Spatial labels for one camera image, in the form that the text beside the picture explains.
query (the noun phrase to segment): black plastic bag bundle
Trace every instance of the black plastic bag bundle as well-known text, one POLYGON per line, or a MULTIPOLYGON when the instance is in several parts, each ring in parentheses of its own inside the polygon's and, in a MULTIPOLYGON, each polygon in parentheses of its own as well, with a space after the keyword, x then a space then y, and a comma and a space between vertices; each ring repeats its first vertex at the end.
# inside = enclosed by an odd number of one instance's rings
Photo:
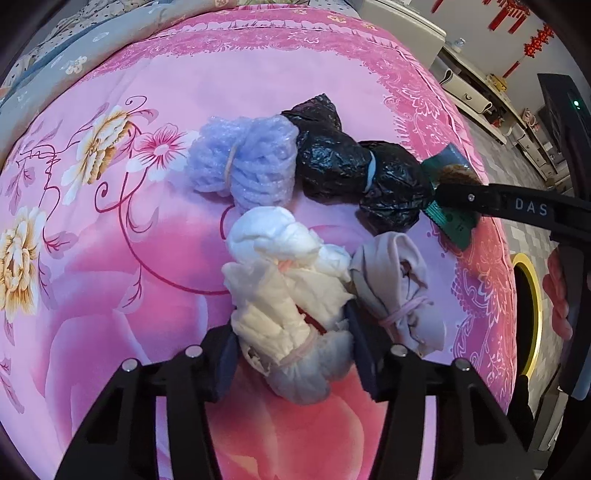
POLYGON ((343 133, 336 108, 325 94, 281 114, 300 130, 296 176, 306 196, 354 196, 376 233, 405 232, 433 201, 431 181, 412 154, 393 143, 357 143, 343 133), (375 172, 370 168, 373 158, 375 172))

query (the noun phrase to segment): floral bedsheet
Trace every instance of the floral bedsheet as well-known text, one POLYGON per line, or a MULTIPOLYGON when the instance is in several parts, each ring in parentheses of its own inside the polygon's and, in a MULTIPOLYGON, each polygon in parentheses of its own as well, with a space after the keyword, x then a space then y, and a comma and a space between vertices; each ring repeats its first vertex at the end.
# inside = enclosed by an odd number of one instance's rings
MULTIPOLYGON (((456 108, 391 34, 281 5, 189 18, 122 49, 15 145, 0 178, 0 421, 42 480, 124 359, 168 359, 229 318, 220 267, 237 213, 188 185, 196 132, 212 115, 273 115, 320 93, 357 140, 398 142, 421 160, 453 142, 486 180, 456 108)), ((298 193, 291 210, 350 252, 370 238, 354 205, 298 193)), ((499 222, 484 219, 466 252, 426 217, 410 235, 447 326, 445 350, 430 359, 469 358, 506 408, 515 287, 499 222)), ((434 408, 429 399, 425 479, 434 408)), ((225 478, 362 480, 385 405, 369 399, 354 369, 327 401, 296 407, 240 365, 208 415, 225 478)), ((170 479, 162 404, 157 424, 160 475, 170 479)))

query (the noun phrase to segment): screw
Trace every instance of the screw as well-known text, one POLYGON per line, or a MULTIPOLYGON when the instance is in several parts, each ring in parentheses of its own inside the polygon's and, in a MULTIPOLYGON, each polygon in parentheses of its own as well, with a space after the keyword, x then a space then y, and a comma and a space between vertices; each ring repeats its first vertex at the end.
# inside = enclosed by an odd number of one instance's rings
POLYGON ((197 358, 203 353, 203 349, 199 345, 191 345, 185 349, 185 355, 189 358, 197 358))
POLYGON ((455 361, 455 365, 456 365, 456 368, 459 368, 463 372, 467 372, 472 367, 470 362, 468 360, 466 360, 465 358, 457 358, 455 361))
POLYGON ((132 372, 136 368, 138 368, 138 361, 135 358, 128 358, 125 362, 121 364, 121 368, 126 372, 132 372))
POLYGON ((400 345, 399 343, 397 343, 396 345, 392 345, 390 353, 394 356, 404 358, 408 355, 408 349, 404 345, 400 345))

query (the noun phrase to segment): bubble wrap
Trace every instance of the bubble wrap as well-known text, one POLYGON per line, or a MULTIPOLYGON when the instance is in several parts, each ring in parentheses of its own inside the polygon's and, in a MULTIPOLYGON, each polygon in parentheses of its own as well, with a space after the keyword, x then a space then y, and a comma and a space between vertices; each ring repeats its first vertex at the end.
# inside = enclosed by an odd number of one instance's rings
POLYGON ((231 194, 242 213, 291 200, 298 129, 284 116, 212 117, 199 134, 187 166, 195 190, 231 194))

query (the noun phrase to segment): brown fur brush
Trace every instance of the brown fur brush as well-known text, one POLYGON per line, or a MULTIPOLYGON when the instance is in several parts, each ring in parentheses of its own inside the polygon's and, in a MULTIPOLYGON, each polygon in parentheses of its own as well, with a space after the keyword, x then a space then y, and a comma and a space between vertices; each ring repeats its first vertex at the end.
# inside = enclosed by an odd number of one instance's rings
POLYGON ((460 183, 463 185, 482 185, 478 175, 464 165, 446 165, 439 172, 438 183, 460 183))

